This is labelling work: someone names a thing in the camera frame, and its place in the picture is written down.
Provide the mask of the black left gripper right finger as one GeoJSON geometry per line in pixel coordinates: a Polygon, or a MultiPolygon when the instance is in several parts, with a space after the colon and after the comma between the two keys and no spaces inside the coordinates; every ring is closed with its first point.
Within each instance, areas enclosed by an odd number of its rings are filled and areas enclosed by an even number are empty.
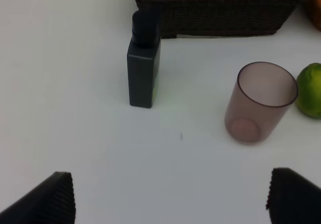
{"type": "Polygon", "coordinates": [[[320,223],[320,187],[290,168],[274,168],[266,209],[271,223],[320,223]]]}

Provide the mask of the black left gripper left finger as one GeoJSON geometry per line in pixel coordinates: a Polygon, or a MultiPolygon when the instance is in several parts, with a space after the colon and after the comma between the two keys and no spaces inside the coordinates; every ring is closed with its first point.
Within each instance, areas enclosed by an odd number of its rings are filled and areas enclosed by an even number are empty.
{"type": "Polygon", "coordinates": [[[1,223],[74,223],[76,204],[70,172],[54,172],[1,212],[1,223]]]}

